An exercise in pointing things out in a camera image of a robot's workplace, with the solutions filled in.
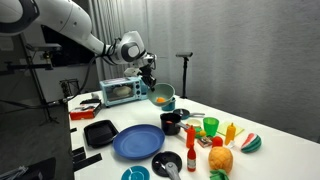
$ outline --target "blue plate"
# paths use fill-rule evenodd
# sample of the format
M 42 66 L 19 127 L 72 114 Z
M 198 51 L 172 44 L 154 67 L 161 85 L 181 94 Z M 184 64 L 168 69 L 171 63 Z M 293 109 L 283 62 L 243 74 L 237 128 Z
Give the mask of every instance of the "blue plate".
M 132 166 L 127 169 L 122 177 L 121 180 L 149 180 L 150 174 L 149 171 L 143 166 Z
M 141 124 L 121 131 L 113 140 L 117 154 L 128 159 L 143 159 L 156 153 L 165 135 L 157 126 Z

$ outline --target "yellow bottle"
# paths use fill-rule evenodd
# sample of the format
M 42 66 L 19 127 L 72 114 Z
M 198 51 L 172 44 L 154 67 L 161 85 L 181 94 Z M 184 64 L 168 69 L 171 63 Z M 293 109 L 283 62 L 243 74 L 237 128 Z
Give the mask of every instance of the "yellow bottle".
M 230 141 L 234 140 L 234 137 L 236 135 L 236 127 L 233 126 L 233 123 L 228 126 L 227 133 L 226 133 L 226 139 L 224 141 L 225 145 L 228 145 Z

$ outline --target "microwave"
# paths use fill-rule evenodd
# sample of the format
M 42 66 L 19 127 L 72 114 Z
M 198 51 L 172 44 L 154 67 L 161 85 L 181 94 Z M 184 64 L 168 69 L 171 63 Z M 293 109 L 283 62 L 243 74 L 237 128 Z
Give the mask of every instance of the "microwave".
M 124 77 L 100 81 L 100 88 L 106 107 L 147 99 L 148 86 L 140 77 Z

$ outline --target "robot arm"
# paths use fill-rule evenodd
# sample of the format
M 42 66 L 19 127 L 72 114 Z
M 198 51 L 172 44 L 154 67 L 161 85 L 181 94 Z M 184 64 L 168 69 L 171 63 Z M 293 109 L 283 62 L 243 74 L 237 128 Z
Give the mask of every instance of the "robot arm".
M 130 68 L 125 74 L 141 75 L 146 85 L 151 88 L 155 85 L 151 65 L 156 60 L 156 55 L 146 52 L 137 31 L 125 33 L 118 44 L 106 45 L 91 34 L 89 15 L 71 0 L 0 1 L 0 36 L 17 35 L 33 22 L 48 26 L 95 54 L 107 57 L 113 65 L 133 63 L 134 68 Z M 148 64 L 142 66 L 143 60 L 147 60 Z

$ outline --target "white countertop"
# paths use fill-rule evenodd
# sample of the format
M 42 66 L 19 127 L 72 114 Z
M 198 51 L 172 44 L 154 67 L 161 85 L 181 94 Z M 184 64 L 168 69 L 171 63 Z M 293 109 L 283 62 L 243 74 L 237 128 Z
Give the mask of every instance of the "white countertop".
M 69 110 L 82 100 L 90 99 L 91 94 L 79 95 L 68 103 Z M 235 138 L 233 154 L 233 168 L 228 177 L 230 180 L 304 180 L 319 179 L 320 174 L 320 145 L 300 137 L 255 123 L 253 121 L 234 116 L 232 114 L 199 104 L 197 102 L 176 97 L 176 108 L 185 108 L 192 112 L 203 112 L 206 117 L 215 117 L 220 123 L 233 122 L 245 130 Z M 131 166 L 140 165 L 148 169 L 150 179 L 169 179 L 156 175 L 151 167 L 154 157 L 143 160 L 128 160 L 116 154 L 112 144 L 99 149 L 92 149 L 86 144 L 83 128 L 100 120 L 111 120 L 116 129 L 121 132 L 137 124 L 151 124 L 161 128 L 160 114 L 166 113 L 160 107 L 154 106 L 149 100 L 134 101 L 122 105 L 102 109 L 90 120 L 70 120 L 70 128 L 77 128 L 71 133 L 72 149 L 84 147 L 87 158 L 98 153 L 102 161 L 98 161 L 84 169 L 75 172 L 77 180 L 105 180 L 121 179 L 122 174 Z M 254 153 L 244 154 L 240 146 L 249 133 L 256 133 L 262 139 L 261 148 Z M 178 135 L 166 136 L 159 152 L 172 151 L 180 155 L 182 169 L 179 173 L 182 180 L 210 179 L 208 154 L 210 147 L 202 148 L 195 143 L 197 153 L 197 169 L 191 173 L 187 171 L 187 152 L 185 147 L 186 133 L 181 130 Z

